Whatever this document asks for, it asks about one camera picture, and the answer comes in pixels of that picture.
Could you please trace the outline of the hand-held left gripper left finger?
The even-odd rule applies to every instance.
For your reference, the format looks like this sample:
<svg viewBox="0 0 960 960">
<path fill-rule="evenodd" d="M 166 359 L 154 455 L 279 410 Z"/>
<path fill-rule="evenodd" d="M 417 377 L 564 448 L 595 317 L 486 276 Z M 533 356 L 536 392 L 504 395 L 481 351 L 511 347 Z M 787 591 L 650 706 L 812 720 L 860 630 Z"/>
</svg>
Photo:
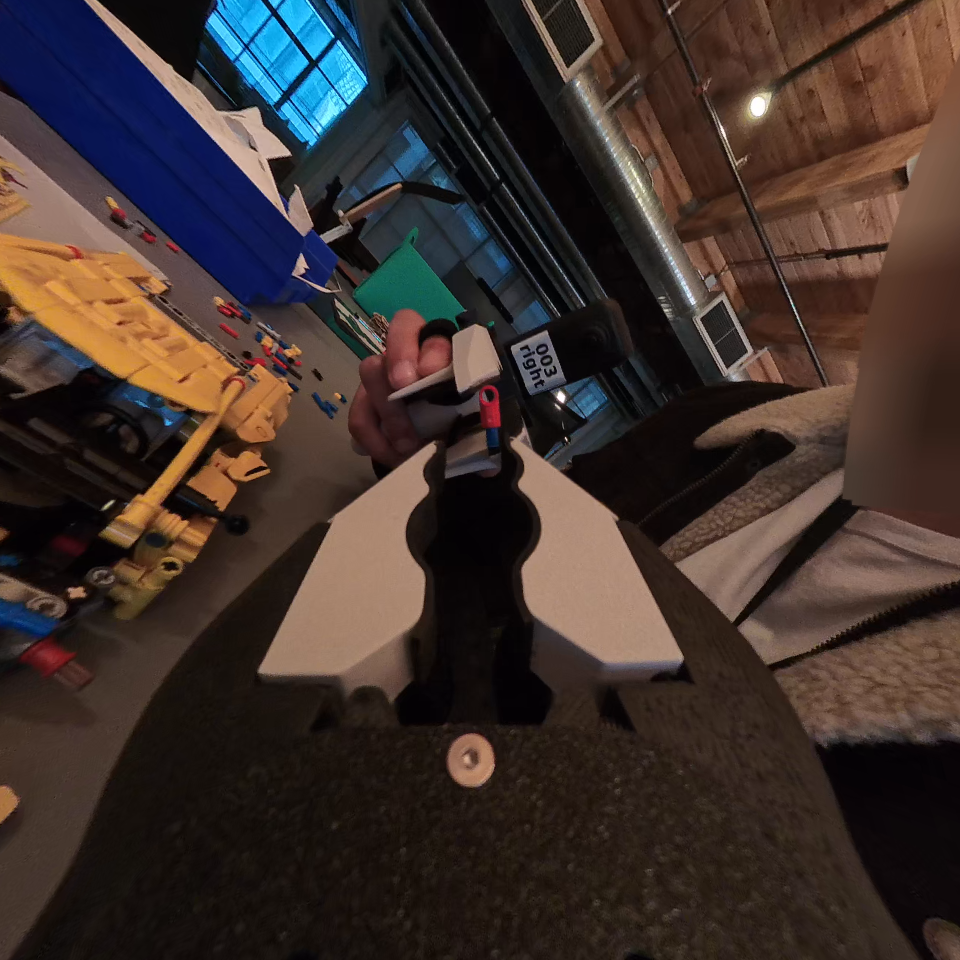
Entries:
<svg viewBox="0 0 960 960">
<path fill-rule="evenodd" d="M 337 512 L 259 664 L 265 683 L 392 703 L 429 669 L 441 444 L 431 441 Z"/>
</svg>

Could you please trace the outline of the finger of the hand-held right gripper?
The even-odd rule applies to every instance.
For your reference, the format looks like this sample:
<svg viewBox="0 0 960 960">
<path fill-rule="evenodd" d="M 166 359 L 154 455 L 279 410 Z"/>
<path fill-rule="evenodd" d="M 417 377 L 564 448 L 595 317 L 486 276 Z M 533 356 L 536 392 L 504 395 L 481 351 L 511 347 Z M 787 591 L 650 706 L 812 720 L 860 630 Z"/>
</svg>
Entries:
<svg viewBox="0 0 960 960">
<path fill-rule="evenodd" d="M 475 323 L 453 336 L 453 375 L 459 394 L 473 394 L 495 384 L 501 376 L 501 363 L 491 331 Z"/>
<path fill-rule="evenodd" d="M 445 449 L 445 479 L 486 474 L 501 469 L 499 446 L 488 444 L 487 431 L 470 431 Z"/>
</svg>

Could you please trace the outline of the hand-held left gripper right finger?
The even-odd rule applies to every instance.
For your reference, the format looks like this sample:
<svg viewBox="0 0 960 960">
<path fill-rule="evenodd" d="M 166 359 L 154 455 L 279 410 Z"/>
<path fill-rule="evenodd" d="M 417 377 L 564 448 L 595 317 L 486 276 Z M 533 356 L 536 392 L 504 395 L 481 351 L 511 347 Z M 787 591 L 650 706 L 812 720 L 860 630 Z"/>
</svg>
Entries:
<svg viewBox="0 0 960 960">
<path fill-rule="evenodd" d="M 525 443 L 511 451 L 538 523 L 519 568 L 534 674 L 548 687 L 604 687 L 678 670 L 682 651 L 617 515 Z"/>
</svg>

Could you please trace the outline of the pile of small coloured pins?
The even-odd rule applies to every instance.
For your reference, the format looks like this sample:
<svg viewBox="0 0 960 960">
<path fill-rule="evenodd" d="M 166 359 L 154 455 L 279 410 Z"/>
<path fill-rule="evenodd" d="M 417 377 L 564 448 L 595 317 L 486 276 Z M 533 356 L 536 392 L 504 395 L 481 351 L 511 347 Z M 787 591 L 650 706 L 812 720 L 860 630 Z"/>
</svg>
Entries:
<svg viewBox="0 0 960 960">
<path fill-rule="evenodd" d="M 192 330 L 218 338 L 247 368 L 264 367 L 301 390 L 306 367 L 297 346 L 281 337 L 275 318 L 259 317 L 232 296 L 206 270 L 153 224 L 127 204 L 105 197 L 104 208 L 116 229 L 143 247 L 143 253 L 163 275 L 167 290 L 156 296 L 160 306 L 177 312 Z"/>
</svg>

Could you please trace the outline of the wooden metal jointed arm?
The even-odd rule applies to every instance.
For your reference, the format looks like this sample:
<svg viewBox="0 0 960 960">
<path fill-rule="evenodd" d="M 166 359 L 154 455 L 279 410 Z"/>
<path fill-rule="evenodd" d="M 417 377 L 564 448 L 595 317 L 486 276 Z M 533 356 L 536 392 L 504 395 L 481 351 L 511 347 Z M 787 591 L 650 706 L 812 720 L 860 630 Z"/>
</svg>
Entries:
<svg viewBox="0 0 960 960">
<path fill-rule="evenodd" d="M 351 234 L 359 234 L 372 214 L 388 208 L 403 196 L 429 199 L 450 207 L 455 207 L 466 199 L 456 190 L 433 183 L 397 181 L 377 188 L 347 209 L 331 207 L 326 211 L 322 204 L 317 204 L 310 212 L 313 232 L 330 246 Z"/>
</svg>

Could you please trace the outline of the person's right hand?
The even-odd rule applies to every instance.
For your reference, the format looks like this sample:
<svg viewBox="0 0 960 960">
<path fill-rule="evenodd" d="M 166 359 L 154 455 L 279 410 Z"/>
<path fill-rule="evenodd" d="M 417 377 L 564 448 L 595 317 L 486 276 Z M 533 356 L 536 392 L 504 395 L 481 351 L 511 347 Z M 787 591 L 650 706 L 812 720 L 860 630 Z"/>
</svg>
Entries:
<svg viewBox="0 0 960 960">
<path fill-rule="evenodd" d="M 347 428 L 354 450 L 369 458 L 378 478 L 402 464 L 424 444 L 406 407 L 393 393 L 450 366 L 450 340 L 422 336 L 427 321 L 411 309 L 398 310 L 389 325 L 383 353 L 361 361 L 348 410 Z"/>
</svg>

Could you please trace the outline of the green plastic board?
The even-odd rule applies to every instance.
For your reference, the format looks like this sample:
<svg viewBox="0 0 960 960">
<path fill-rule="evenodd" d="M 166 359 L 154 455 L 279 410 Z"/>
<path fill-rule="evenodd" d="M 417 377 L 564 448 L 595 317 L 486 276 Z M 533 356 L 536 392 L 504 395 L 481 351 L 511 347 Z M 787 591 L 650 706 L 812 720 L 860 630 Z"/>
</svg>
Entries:
<svg viewBox="0 0 960 960">
<path fill-rule="evenodd" d="M 356 287 L 353 298 L 369 317 L 391 321 L 408 309 L 427 322 L 448 322 L 453 333 L 465 308 L 450 292 L 416 248 L 419 230 L 414 227 L 367 279 Z"/>
</svg>

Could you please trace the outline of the small tan toy model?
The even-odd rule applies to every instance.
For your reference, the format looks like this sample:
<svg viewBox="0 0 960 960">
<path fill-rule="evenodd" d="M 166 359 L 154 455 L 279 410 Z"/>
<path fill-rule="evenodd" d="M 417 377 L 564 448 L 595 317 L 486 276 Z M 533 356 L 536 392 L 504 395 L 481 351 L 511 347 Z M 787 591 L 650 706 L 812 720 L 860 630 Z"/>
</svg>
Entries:
<svg viewBox="0 0 960 960">
<path fill-rule="evenodd" d="M 336 296 L 331 300 L 332 322 L 336 330 L 353 344 L 358 356 L 365 357 L 384 354 L 386 343 L 378 330 L 359 313 L 352 311 L 348 304 Z"/>
</svg>

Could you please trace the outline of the white air vent grille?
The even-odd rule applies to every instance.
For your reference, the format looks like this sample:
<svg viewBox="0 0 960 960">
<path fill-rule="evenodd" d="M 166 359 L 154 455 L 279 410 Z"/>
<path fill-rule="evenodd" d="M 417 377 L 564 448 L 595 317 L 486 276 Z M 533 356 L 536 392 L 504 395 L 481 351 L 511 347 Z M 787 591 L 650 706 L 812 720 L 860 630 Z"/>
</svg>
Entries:
<svg viewBox="0 0 960 960">
<path fill-rule="evenodd" d="M 717 294 L 702 306 L 693 324 L 724 378 L 736 378 L 755 359 L 757 352 L 726 293 Z"/>
<path fill-rule="evenodd" d="M 523 1 L 522 5 L 564 84 L 603 47 L 602 34 L 585 1 Z"/>
</svg>

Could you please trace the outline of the tall paned window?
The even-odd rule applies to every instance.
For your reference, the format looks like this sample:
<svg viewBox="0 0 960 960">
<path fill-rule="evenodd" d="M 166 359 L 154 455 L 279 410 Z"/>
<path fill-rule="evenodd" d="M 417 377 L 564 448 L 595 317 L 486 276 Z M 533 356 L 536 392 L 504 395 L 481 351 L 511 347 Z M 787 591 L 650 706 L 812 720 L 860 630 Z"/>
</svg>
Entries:
<svg viewBox="0 0 960 960">
<path fill-rule="evenodd" d="M 445 161 L 430 149 L 412 121 L 390 132 L 379 150 L 351 177 L 341 175 L 342 192 L 335 206 L 347 210 L 378 188 L 416 182 L 459 191 Z M 383 262 L 411 231 L 414 247 L 444 285 L 467 308 L 495 320 L 503 336 L 526 333 L 556 317 L 535 292 L 514 254 L 488 226 L 485 214 L 467 199 L 451 205 L 435 198 L 401 194 L 369 215 L 360 240 Z M 549 411 L 558 414 L 547 424 L 548 457 L 557 465 L 573 456 L 599 450 L 615 438 L 619 414 L 595 378 L 554 390 Z"/>
</svg>

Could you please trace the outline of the crumpled white printed bags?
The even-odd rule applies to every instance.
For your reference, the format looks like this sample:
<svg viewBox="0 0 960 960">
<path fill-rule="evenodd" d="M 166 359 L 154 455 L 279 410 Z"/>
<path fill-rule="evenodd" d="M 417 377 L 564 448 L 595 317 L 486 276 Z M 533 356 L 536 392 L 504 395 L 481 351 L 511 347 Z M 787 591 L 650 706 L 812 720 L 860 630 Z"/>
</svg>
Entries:
<svg viewBox="0 0 960 960">
<path fill-rule="evenodd" d="M 303 241 L 300 254 L 289 268 L 280 270 L 284 286 L 276 294 L 258 294 L 257 301 L 275 305 L 305 304 L 318 294 L 329 292 L 328 284 L 337 256 L 314 231 L 300 188 L 294 186 L 290 197 L 282 198 L 269 162 L 289 160 L 292 154 L 264 125 L 258 108 L 218 110 L 204 93 L 178 74 L 103 4 L 88 1 L 87 5 L 162 86 L 166 97 L 177 102 L 176 117 L 190 116 L 192 124 L 225 153 L 228 169 L 243 174 L 276 207 L 281 218 L 300 234 Z"/>
</svg>

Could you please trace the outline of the yellow toy car model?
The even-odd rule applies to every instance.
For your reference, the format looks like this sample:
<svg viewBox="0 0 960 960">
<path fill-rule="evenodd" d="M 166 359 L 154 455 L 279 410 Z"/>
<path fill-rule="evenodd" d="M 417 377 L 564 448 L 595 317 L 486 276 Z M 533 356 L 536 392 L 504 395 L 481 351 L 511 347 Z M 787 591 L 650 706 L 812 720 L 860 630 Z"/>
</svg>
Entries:
<svg viewBox="0 0 960 960">
<path fill-rule="evenodd" d="M 65 633 L 138 618 L 216 531 L 295 388 L 211 339 L 117 251 L 2 234 L 2 673 L 79 690 Z"/>
</svg>

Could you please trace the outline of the large paned window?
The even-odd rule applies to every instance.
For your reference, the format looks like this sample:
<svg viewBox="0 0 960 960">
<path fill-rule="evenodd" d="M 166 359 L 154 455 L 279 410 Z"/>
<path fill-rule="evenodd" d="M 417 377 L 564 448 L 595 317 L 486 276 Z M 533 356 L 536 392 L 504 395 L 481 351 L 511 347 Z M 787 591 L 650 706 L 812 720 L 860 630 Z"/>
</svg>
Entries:
<svg viewBox="0 0 960 960">
<path fill-rule="evenodd" d="M 241 106 L 258 106 L 299 152 L 327 135 L 369 84 L 351 2 L 219 1 L 198 66 Z"/>
</svg>

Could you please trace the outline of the blue plastic bin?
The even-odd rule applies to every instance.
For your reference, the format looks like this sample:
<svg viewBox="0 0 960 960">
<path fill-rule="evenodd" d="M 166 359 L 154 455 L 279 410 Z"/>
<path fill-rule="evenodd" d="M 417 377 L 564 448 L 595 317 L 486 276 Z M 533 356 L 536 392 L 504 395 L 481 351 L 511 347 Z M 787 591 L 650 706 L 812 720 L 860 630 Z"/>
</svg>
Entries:
<svg viewBox="0 0 960 960">
<path fill-rule="evenodd" d="M 135 36 L 89 2 L 1 4 L 2 82 L 245 304 L 306 303 L 329 293 L 337 257 L 302 234 L 277 193 L 237 163 L 210 102 L 157 76 Z"/>
</svg>

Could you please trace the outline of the silver ventilation duct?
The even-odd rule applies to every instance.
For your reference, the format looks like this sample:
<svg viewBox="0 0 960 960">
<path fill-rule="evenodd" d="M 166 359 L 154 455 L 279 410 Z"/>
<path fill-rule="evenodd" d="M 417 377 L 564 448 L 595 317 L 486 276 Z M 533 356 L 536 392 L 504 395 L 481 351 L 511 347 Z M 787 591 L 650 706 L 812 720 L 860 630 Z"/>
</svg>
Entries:
<svg viewBox="0 0 960 960">
<path fill-rule="evenodd" d="M 616 114 L 605 105 L 594 67 L 585 66 L 558 92 L 557 123 L 675 339 L 705 382 L 750 381 L 720 373 L 693 323 L 721 291 L 710 291 L 670 222 L 652 175 Z"/>
</svg>

